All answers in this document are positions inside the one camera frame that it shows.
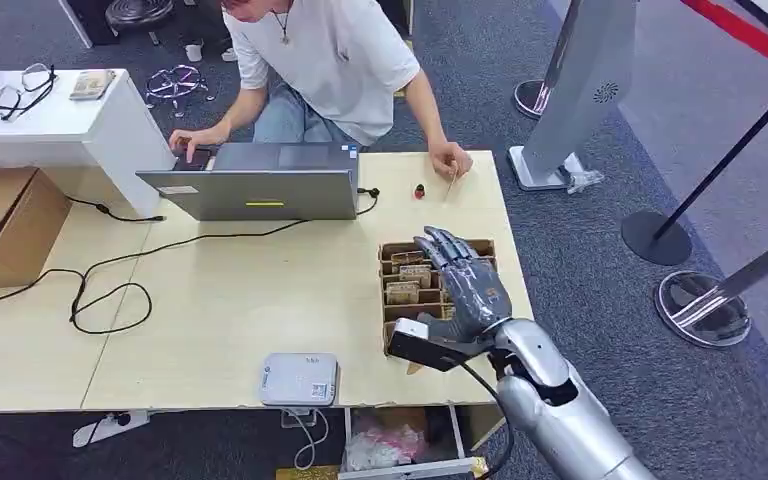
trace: white cup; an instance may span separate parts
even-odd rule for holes
[[[187,59],[189,61],[201,61],[201,45],[187,45],[184,49],[187,51]]]

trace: necklace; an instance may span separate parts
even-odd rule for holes
[[[275,21],[278,22],[278,25],[281,26],[281,31],[284,33],[284,35],[281,37],[281,43],[284,45],[290,44],[290,37],[287,36],[287,24],[290,23],[290,10],[293,8],[293,3],[290,2],[290,8],[287,9],[287,14],[284,16],[284,23],[281,23],[281,19],[278,17],[278,14],[275,13],[275,10],[272,10],[272,15],[275,15]]]

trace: white t-shirt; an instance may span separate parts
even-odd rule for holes
[[[413,52],[375,0],[295,0],[289,44],[275,15],[244,23],[224,14],[240,85],[266,85],[268,66],[322,117],[364,145],[393,126],[393,93],[419,73]]]

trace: phone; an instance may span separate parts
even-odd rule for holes
[[[175,163],[175,168],[172,170],[178,172],[200,172],[207,168],[207,163],[210,161],[210,157],[213,156],[213,150],[209,148],[196,148],[193,153],[193,161],[187,163],[187,155],[184,154],[178,157],[178,161]]]

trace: eyeglasses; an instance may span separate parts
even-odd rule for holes
[[[12,86],[5,85],[0,90],[0,110],[1,119],[8,121],[11,118],[19,118],[28,110],[39,105],[45,97],[54,89],[54,81],[57,75],[54,74],[54,65],[47,67],[42,63],[35,63],[22,72],[22,90]],[[26,106],[20,106],[22,95],[25,93],[39,92]]]

